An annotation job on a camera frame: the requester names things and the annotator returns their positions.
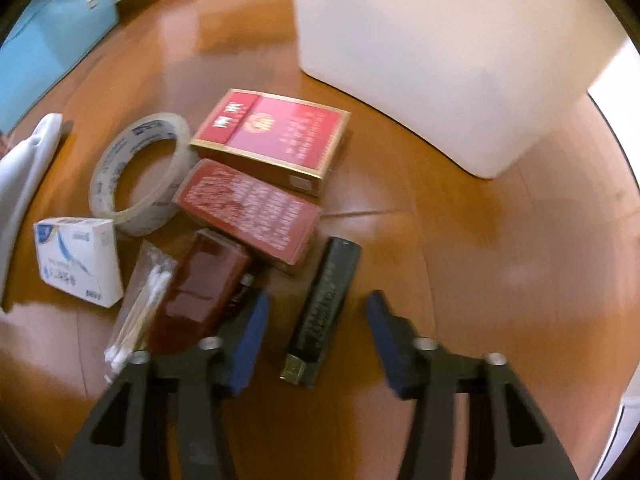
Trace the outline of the cotton swabs plastic bag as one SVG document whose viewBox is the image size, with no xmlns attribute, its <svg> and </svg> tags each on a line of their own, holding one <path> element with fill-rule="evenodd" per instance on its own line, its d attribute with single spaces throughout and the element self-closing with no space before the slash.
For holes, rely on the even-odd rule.
<svg viewBox="0 0 640 480">
<path fill-rule="evenodd" d="M 146 240 L 142 243 L 110 341 L 103 352 L 107 385 L 111 385 L 135 351 L 145 348 L 146 334 L 176 269 L 174 258 Z"/>
</svg>

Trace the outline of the dark brown glossy pack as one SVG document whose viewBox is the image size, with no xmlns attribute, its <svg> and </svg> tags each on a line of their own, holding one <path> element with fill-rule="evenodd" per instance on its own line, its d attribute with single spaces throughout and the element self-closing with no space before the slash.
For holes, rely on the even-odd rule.
<svg viewBox="0 0 640 480">
<path fill-rule="evenodd" d="M 183 352 L 216 333 L 249 263 L 242 245 L 213 231 L 196 232 L 146 335 L 149 352 Z"/>
</svg>

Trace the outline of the white blue medicine box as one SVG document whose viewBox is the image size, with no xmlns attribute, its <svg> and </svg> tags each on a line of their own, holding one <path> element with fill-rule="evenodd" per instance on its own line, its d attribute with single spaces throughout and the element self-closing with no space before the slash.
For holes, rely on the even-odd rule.
<svg viewBox="0 0 640 480">
<path fill-rule="evenodd" d="M 104 308 L 124 296 L 112 220 L 47 218 L 34 224 L 34 239 L 47 285 Z"/>
</svg>

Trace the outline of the black tube package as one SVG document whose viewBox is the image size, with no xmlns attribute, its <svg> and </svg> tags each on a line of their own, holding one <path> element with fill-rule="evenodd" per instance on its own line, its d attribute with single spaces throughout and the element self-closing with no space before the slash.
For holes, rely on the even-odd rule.
<svg viewBox="0 0 640 480">
<path fill-rule="evenodd" d="M 312 388 L 329 349 L 336 322 L 354 279 L 361 247 L 344 238 L 326 241 L 280 371 L 280 379 Z"/>
</svg>

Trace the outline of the clear packing tape roll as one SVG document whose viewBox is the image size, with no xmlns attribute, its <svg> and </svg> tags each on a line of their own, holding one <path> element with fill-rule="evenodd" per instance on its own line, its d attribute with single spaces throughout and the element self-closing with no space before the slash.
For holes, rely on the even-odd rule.
<svg viewBox="0 0 640 480">
<path fill-rule="evenodd" d="M 128 236 L 147 236 L 177 212 L 175 192 L 198 161 L 191 130 L 174 113 L 145 116 L 127 126 L 96 163 L 89 209 Z"/>
</svg>

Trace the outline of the dark red text box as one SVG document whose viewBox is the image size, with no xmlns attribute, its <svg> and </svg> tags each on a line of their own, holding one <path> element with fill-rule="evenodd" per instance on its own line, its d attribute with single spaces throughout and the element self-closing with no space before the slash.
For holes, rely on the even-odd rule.
<svg viewBox="0 0 640 480">
<path fill-rule="evenodd" d="M 321 214 L 308 200 L 211 159 L 191 169 L 174 203 L 286 270 L 304 261 Z"/>
</svg>

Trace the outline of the red Nanjing cigarette pack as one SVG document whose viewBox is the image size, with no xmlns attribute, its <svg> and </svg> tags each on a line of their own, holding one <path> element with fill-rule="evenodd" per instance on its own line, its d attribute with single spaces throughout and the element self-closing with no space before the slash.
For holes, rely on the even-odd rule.
<svg viewBox="0 0 640 480">
<path fill-rule="evenodd" d="M 194 133 L 191 146 L 204 158 L 319 197 L 349 118 L 332 106 L 231 89 Z"/>
</svg>

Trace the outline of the beige square trash bin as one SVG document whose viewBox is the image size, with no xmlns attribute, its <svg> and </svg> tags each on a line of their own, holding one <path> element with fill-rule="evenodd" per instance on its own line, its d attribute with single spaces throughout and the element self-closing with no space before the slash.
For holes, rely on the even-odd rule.
<svg viewBox="0 0 640 480">
<path fill-rule="evenodd" d="M 492 179 L 549 133 L 626 38 L 604 0 L 295 0 L 309 76 Z"/>
</svg>

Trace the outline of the grey left slipper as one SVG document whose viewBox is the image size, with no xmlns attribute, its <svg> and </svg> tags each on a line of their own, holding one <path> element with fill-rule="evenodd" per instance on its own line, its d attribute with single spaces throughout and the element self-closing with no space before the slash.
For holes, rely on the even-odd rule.
<svg viewBox="0 0 640 480">
<path fill-rule="evenodd" d="M 6 290 L 17 235 L 58 148 L 62 123 L 62 114 L 47 114 L 28 138 L 18 142 L 1 159 L 1 296 Z"/>
</svg>

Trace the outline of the teal storage bin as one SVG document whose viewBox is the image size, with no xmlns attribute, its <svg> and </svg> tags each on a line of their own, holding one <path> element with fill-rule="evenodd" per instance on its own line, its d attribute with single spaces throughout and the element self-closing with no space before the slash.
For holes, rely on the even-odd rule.
<svg viewBox="0 0 640 480">
<path fill-rule="evenodd" d="M 34 0 L 1 47 L 1 131 L 11 132 L 117 24 L 115 0 Z"/>
</svg>

